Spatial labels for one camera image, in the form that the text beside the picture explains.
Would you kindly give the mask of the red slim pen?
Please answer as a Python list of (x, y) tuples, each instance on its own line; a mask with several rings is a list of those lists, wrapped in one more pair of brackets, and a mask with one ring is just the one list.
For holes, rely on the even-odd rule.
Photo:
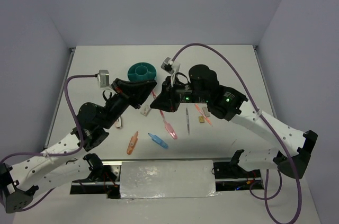
[[(156, 96), (154, 90), (152, 90), (151, 94), (152, 94), (153, 99), (155, 100), (157, 96)], [(163, 119), (164, 124), (166, 125), (166, 124), (167, 124), (167, 121), (166, 121), (166, 119), (165, 119), (164, 112), (163, 112), (162, 110), (160, 110), (159, 112), (160, 112), (160, 114), (161, 114), (161, 116), (162, 116), (162, 119)]]

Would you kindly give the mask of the orange slim pen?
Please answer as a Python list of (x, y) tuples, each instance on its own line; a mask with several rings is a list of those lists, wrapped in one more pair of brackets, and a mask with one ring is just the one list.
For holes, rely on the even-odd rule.
[(207, 116), (204, 114), (204, 112), (199, 108), (197, 104), (194, 104), (195, 108), (198, 110), (198, 112), (204, 117), (204, 119), (207, 121), (207, 123), (213, 127), (211, 121), (207, 118)]

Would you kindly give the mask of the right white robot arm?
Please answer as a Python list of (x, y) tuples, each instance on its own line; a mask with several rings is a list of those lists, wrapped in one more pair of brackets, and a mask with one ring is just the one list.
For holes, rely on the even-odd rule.
[(256, 169), (276, 169), (290, 178), (303, 178), (318, 135), (294, 129), (255, 109), (246, 95), (220, 85), (216, 72), (208, 66), (193, 66), (186, 84), (178, 80), (177, 74), (166, 77), (150, 107), (176, 112), (181, 103), (205, 103), (214, 117), (242, 126), (273, 146), (270, 150), (237, 150), (230, 164), (234, 176), (242, 177)]

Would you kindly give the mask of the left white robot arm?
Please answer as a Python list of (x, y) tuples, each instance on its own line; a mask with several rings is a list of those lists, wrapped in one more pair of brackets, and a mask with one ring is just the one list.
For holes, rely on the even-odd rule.
[(65, 183), (89, 178), (98, 181), (104, 174), (101, 159), (91, 151), (108, 136), (107, 132), (130, 106), (139, 109), (156, 86), (154, 79), (128, 82), (115, 79), (102, 84), (110, 91), (105, 105), (84, 103), (78, 113), (70, 109), (76, 127), (63, 139), (29, 159), (8, 165), (1, 161), (1, 202), (6, 213), (26, 211), (33, 200), (45, 198)]

